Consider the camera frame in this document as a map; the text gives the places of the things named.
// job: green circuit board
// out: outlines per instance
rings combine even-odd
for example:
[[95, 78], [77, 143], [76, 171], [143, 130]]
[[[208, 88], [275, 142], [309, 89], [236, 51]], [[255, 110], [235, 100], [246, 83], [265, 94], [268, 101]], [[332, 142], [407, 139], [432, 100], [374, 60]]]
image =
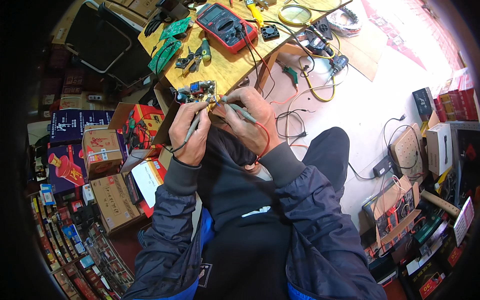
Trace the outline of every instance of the green circuit board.
[[177, 35], [179, 33], [185, 32], [190, 22], [191, 17], [181, 19], [179, 21], [173, 22], [167, 27], [163, 28], [162, 34], [160, 35], [159, 41], [162, 39], [169, 38], [171, 36]]
[[167, 64], [167, 62], [172, 58], [173, 54], [181, 47], [181, 41], [175, 39], [174, 37], [169, 37], [165, 40], [162, 47], [153, 56], [152, 60], [148, 64], [148, 67], [155, 73], [158, 74]]

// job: person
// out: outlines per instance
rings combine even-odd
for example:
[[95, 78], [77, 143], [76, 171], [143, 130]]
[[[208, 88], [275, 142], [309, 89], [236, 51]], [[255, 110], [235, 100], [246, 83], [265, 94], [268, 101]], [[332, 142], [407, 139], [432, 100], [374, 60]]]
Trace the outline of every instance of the person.
[[[259, 163], [265, 181], [247, 172], [267, 144], [265, 131], [227, 104], [235, 135], [211, 122], [205, 102], [182, 105], [170, 127], [179, 147], [197, 111], [200, 123], [174, 153], [156, 191], [146, 248], [123, 299], [386, 299], [367, 268], [360, 236], [339, 199], [349, 139], [338, 127], [313, 139], [299, 161], [280, 143], [271, 106], [252, 87], [233, 91], [270, 132]], [[195, 192], [202, 203], [196, 232]]]

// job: red multimeter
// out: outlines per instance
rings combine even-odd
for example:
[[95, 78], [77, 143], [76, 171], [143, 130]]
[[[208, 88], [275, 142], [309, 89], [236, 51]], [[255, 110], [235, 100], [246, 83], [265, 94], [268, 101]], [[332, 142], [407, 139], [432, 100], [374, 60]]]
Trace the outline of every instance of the red multimeter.
[[209, 6], [197, 17], [195, 22], [203, 30], [213, 35], [232, 54], [236, 54], [246, 46], [245, 40], [236, 31], [235, 27], [240, 26], [243, 34], [245, 34], [243, 24], [246, 24], [247, 35], [250, 40], [258, 36], [255, 27], [220, 3]]

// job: black chair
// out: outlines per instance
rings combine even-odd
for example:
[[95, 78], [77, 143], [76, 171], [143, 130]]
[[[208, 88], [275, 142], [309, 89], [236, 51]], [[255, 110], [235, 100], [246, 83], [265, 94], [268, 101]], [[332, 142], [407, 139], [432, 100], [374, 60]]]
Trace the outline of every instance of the black chair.
[[65, 46], [83, 66], [128, 88], [152, 74], [147, 66], [151, 58], [138, 41], [139, 34], [104, 3], [87, 0], [73, 20]]

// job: power adapter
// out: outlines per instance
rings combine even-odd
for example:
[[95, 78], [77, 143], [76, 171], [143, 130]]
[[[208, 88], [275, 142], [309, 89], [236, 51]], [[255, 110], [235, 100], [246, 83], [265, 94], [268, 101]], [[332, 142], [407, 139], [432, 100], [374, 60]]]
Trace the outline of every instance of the power adapter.
[[373, 175], [375, 177], [381, 177], [386, 172], [388, 172], [393, 166], [392, 158], [387, 155], [385, 156], [375, 167], [373, 167]]

